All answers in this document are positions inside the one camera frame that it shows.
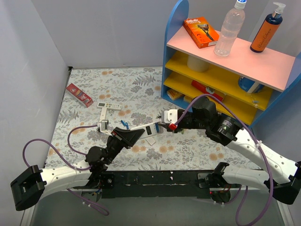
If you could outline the white red remote control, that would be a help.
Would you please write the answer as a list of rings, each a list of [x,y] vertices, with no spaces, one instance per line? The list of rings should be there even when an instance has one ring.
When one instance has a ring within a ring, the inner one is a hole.
[[[139,139],[144,139],[144,138],[152,137],[152,136],[163,133],[164,130],[163,130],[163,128],[160,128],[160,127],[159,127],[159,133],[157,133],[156,128],[155,128],[155,123],[157,123],[157,121],[148,123],[148,124],[144,124],[141,126],[137,126],[137,127],[131,128],[130,130],[144,129],[144,133],[142,134],[142,136]]]

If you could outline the white battery cover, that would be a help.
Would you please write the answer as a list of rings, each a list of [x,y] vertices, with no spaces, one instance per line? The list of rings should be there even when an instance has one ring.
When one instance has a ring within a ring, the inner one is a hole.
[[[145,139],[150,145],[153,145],[156,143],[156,141],[152,138],[152,137],[149,137],[149,138],[146,138]]]

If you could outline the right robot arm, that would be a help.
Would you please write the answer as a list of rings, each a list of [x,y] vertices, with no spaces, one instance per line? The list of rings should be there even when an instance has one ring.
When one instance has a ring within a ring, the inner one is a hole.
[[[243,125],[233,118],[218,114],[215,103],[207,97],[193,99],[192,112],[166,110],[159,117],[168,132],[203,129],[212,141],[234,150],[260,169],[243,169],[220,162],[211,174],[201,179],[204,187],[240,184],[272,193],[276,200],[291,205],[301,189],[301,163],[277,154],[259,140],[253,140]]]

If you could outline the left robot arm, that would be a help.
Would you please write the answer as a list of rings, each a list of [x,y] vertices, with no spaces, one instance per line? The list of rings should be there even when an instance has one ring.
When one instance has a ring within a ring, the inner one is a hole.
[[[107,170],[107,165],[123,148],[131,148],[144,132],[145,129],[116,127],[108,137],[106,147],[91,147],[85,160],[52,169],[29,166],[10,184],[16,210],[26,210],[40,199],[65,189],[86,185],[96,188],[100,183],[99,176]]]

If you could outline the slim white black remote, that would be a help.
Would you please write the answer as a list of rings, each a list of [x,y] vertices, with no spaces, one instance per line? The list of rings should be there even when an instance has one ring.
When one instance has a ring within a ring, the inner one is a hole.
[[[99,118],[99,122],[106,119],[106,113],[107,113],[107,110],[105,108],[102,108],[100,118]]]

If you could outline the white air conditioner remote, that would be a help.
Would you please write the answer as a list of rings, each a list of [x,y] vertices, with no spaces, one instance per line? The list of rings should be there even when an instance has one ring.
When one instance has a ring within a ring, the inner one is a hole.
[[[122,110],[122,105],[121,104],[112,104],[112,103],[102,103],[98,102],[97,108],[107,108],[108,110],[113,110],[113,111],[121,111]]]

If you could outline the red box on shelf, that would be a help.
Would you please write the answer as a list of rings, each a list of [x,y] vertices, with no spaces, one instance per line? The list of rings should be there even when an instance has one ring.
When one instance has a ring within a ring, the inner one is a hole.
[[[203,85],[201,83],[199,83],[198,81],[193,80],[191,82],[191,85],[193,87],[195,87],[196,89],[198,89],[199,91],[201,91],[204,94],[210,94],[212,96],[214,96],[215,98],[217,98],[218,100],[220,100],[221,102],[224,100],[225,98],[225,94],[222,92],[219,92],[209,86]]]

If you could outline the floral table mat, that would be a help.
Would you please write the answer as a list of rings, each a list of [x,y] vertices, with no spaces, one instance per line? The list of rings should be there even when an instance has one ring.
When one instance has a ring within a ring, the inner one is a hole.
[[[93,146],[104,147],[107,135],[95,124],[101,111],[98,102],[122,104],[119,112],[108,111],[109,128],[130,128],[157,121],[164,110],[175,105],[162,99],[161,67],[122,69],[74,69],[69,83],[87,93],[94,103],[86,108],[68,92],[64,94],[58,121],[45,166],[61,167],[76,163]],[[184,134],[164,132],[152,137],[150,145],[139,140],[132,148],[123,149],[109,166],[110,170],[212,170],[218,163],[256,169],[243,155],[206,137],[203,130],[186,130]]]

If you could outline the red toothpaste box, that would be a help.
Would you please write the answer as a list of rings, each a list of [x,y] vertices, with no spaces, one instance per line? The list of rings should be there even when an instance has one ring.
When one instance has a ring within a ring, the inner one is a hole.
[[[86,108],[90,107],[94,103],[94,101],[88,94],[86,94],[73,83],[68,85],[65,89],[72,95],[73,98],[79,101]]]

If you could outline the white paper roll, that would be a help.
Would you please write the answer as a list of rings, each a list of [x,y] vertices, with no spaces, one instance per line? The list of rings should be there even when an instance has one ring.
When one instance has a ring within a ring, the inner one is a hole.
[[[188,55],[187,66],[193,71],[205,72],[208,70],[209,65],[210,64],[204,60]]]

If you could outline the blue pink yellow shelf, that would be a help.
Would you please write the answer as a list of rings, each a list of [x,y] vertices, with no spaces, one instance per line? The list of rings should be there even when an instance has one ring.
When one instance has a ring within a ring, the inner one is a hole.
[[[255,126],[300,81],[301,58],[269,48],[255,53],[248,41],[239,38],[229,56],[219,57],[213,47],[200,49],[193,42],[183,27],[188,12],[189,2],[178,1],[166,25],[161,97],[169,100],[169,89],[191,98],[199,96],[201,92],[191,85],[196,80],[226,95],[223,104],[216,106],[219,112],[234,113],[249,127]],[[208,62],[208,70],[191,70],[187,66],[188,55]],[[238,85],[240,76],[264,88],[258,93],[247,93]]]

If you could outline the orange razor box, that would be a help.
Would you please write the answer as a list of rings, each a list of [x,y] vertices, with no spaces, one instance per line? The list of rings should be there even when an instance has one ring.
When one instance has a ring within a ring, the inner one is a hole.
[[[187,18],[183,22],[183,27],[198,48],[216,45],[219,39],[219,34],[209,24],[205,17]]]

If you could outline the clear plastic water bottle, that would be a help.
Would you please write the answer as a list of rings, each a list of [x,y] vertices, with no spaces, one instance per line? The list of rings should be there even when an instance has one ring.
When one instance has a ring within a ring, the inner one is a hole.
[[[216,55],[226,57],[230,54],[231,48],[245,20],[245,6],[246,0],[237,0],[234,8],[226,14],[219,39],[214,48]]]

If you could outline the orange pump bottle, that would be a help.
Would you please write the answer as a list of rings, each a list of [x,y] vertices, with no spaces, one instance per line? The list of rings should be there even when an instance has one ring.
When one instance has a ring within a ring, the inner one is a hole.
[[[265,17],[265,20],[258,30],[252,44],[250,45],[251,51],[255,53],[261,53],[265,50],[283,21],[282,13],[286,7],[286,4],[280,2],[273,2],[273,4],[277,5],[277,8],[273,13],[268,14]]]

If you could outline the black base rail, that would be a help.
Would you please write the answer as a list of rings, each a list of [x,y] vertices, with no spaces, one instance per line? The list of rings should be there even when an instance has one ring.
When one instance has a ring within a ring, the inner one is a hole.
[[[126,197],[210,198],[228,183],[217,170],[105,171],[77,189],[100,190],[103,199]]]

